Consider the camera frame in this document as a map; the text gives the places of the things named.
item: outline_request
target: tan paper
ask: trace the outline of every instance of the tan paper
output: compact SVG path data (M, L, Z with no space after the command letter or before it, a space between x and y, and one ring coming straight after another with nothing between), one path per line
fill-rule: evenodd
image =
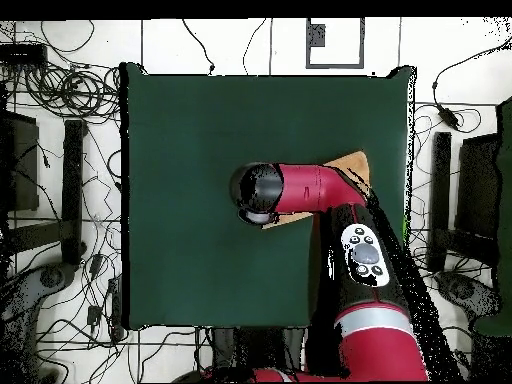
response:
M370 186L370 169L368 167L366 155L363 152L355 152L350 155L343 156L342 158L325 163L324 165L332 166L333 168L342 170L359 186L359 188L364 193L368 193L368 187L361 183L357 177L352 174L352 172L354 172L355 174L359 175L366 183L366 185ZM292 215L280 215L279 222L276 224L264 225L262 228L267 230L269 228L289 224L290 222L295 222L299 219L307 218L308 216L311 216L311 214L308 212L294 213Z

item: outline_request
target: control panel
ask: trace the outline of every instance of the control panel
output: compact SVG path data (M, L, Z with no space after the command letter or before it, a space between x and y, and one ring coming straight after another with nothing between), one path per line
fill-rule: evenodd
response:
M351 224L343 231L341 243L350 277L357 283L382 287L389 283L389 273L379 240L366 225Z

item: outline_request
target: white floor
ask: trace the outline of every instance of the white floor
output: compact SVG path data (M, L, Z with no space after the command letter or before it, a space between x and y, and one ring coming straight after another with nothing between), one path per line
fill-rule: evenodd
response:
M384 77L392 69L400 65L412 65L418 68L416 82L416 102L420 116L431 117L437 124L436 110L429 106L433 102L432 82L437 74L450 64L454 64L477 52L503 43L512 33L508 18L367 18L365 33L365 67L362 70L311 70L305 69L305 19L267 18L260 30L254 35L245 57L245 67L250 75L371 75ZM245 74L243 56L254 30L262 24L260 19L243 20L188 20L190 29L205 45L209 58L215 63L214 75ZM107 67L117 66L120 62L142 63L151 74L197 73L208 72L209 63L204 57L199 44L190 36L181 20L151 20L151 21L94 21L95 32L91 40L75 53L63 53L73 61L92 63ZM16 38L18 41L33 39L34 35L41 36L40 22L19 22ZM45 22L44 30L48 39L62 50L71 50L81 45L91 30L88 21ZM7 40L0 34L0 41ZM488 134L496 131L495 105L512 96L512 52L509 50L494 52L479 59L469 61L444 73L439 79L436 92L437 100L448 103L454 110L477 109L481 116L481 125L467 137ZM49 51L49 60L60 66L67 66L54 52ZM40 157L39 183L45 187L48 195L60 214L61 181L62 181L62 140L64 135L62 119L34 106L34 101L27 94L16 96L16 112L37 118L40 127L40 144L55 155L48 154L51 168L43 165ZM464 129L474 128L476 113L464 112ZM426 142L418 157L418 164L424 170L430 167L429 141L433 132L427 138L428 132L421 133L429 125L428 118L422 117L417 121L417 132L420 133L421 143ZM106 170L103 158L108 158L114 151L121 148L121 140L116 124L109 121L102 125L90 126L91 136L85 138L85 152L91 166L84 166L84 181L97 176L97 180L84 188L87 207L92 216L89 219L84 209L83 238L89 246L93 246L97 231L100 240L105 234L105 227L120 215L120 194L113 186L112 179ZM436 130L450 131L441 124ZM452 168L458 168L458 149L464 139L463 134L453 133ZM418 151L419 140L415 142ZM112 168L120 173L119 156L114 157ZM458 175L453 175L451 223L453 224L456 207L456 182ZM416 166L413 174L413 187L427 182L429 176L422 173ZM428 185L415 190L418 198L427 202ZM422 202L413 199L414 211L421 213ZM54 219L52 209L44 193L40 193L40 207L36 212L19 212L16 220L11 219L11 226L24 226L41 222L42 219ZM412 228L421 228L423 219L413 214ZM111 224L112 228L120 229L118 222ZM113 232L114 247L120 247L117 232ZM423 245L419 240L413 247ZM24 252L13 258L16 270L22 269L33 258L34 254L43 249ZM109 247L103 253L114 251ZM39 255L33 265L40 265L59 257L60 247L55 247ZM122 270L120 257L114 258L116 273ZM452 267L456 259L447 260L446 266ZM105 292L108 278L113 275L112 267L95 283L96 296L100 291ZM482 272L481 281L490 284L489 274ZM68 289L48 298L40 315L38 331L44 332L59 318L72 319L78 328L86 324L87 305L80 279ZM67 301L64 304L52 305ZM442 300L435 290L431 291L432 298L440 312L441 326L456 325L467 328L467 320L463 311ZM87 339L77 334L70 326L59 323L53 327L56 333L50 333L39 344L42 356L66 364L70 373L66 383L83 383L91 378L93 371L103 364L93 379L93 383L132 383L137 378L138 362L151 356L162 344L164 338L172 331L188 332L193 328L173 329L167 327L152 327L130 335L123 351L116 359L114 356L109 364L113 365L104 373L105 360L114 350L97 347L87 350ZM108 340L108 335L100 327L100 340ZM458 331L446 332L452 349L470 350L470 340ZM192 370L195 365L195 336L170 335L165 339L166 344L159 353L145 363L143 382L170 382L181 374ZM200 350L201 364L211 364L211 349L203 346Z

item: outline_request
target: red cylinder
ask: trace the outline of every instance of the red cylinder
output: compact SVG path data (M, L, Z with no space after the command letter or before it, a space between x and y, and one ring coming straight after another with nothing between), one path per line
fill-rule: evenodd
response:
M363 197L332 168L318 165L281 165L283 192L277 213L326 212L345 203L365 206Z

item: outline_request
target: green tabletop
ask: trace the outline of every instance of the green tabletop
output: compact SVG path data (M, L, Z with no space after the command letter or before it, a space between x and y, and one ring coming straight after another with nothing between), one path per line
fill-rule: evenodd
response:
M321 164L362 150L401 238L411 71L209 77L128 64L131 328L308 325L312 219L270 231L244 224L231 174L248 162Z

